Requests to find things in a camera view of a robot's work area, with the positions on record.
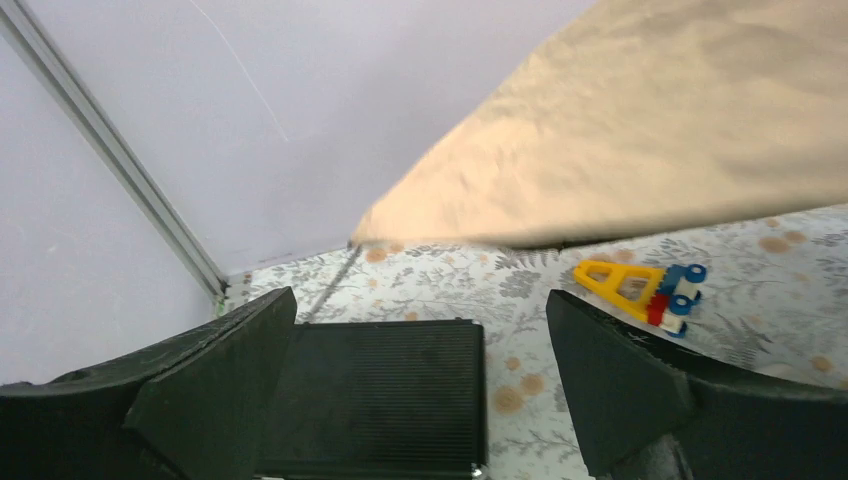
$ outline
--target toy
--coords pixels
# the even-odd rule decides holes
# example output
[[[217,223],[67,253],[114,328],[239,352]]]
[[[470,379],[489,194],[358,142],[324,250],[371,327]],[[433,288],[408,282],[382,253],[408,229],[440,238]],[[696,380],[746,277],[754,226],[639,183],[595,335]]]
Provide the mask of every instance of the toy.
[[[598,280],[593,277],[598,274],[606,275],[606,278]],[[618,293],[627,278],[646,280],[636,300]],[[637,320],[660,327],[677,338],[686,333],[685,317],[700,303],[700,286],[706,278],[707,268],[699,264],[654,268],[584,260],[574,269],[577,283]]]

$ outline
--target beige cloth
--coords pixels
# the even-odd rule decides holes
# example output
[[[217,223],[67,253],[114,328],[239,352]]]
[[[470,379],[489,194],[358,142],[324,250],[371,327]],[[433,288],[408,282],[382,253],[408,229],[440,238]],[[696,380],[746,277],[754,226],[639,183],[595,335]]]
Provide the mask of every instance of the beige cloth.
[[[848,202],[848,2],[600,0],[354,243],[537,245]]]

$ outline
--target red block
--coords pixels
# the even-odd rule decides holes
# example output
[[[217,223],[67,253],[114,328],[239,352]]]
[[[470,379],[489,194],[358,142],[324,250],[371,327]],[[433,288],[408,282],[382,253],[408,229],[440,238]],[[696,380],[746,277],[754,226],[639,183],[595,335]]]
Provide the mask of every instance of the red block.
[[[655,293],[648,303],[648,323],[658,327],[662,323],[662,314],[665,313],[670,301],[671,296]]]

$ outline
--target wall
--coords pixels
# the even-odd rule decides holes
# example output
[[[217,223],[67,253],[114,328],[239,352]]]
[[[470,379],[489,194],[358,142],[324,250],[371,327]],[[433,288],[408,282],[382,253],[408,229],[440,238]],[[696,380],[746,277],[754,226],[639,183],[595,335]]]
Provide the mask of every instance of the wall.
[[[28,3],[235,273],[343,246],[379,195],[592,1]]]
[[[212,301],[0,37],[0,384],[211,319]]]

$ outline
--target table surface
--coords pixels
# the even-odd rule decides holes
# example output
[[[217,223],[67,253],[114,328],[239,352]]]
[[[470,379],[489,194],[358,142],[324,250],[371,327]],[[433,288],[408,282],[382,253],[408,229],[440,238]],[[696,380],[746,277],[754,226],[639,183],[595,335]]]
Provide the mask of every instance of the table surface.
[[[299,318],[349,259],[338,250],[247,275],[253,299],[292,286]],[[586,258],[709,269],[686,338],[631,321],[577,285]],[[781,363],[810,383],[848,389],[848,208],[688,230],[577,249],[515,252],[385,245],[356,259],[311,321],[472,318],[486,328],[490,471],[496,480],[590,478],[583,466],[548,336],[551,289],[698,352],[758,369]]]

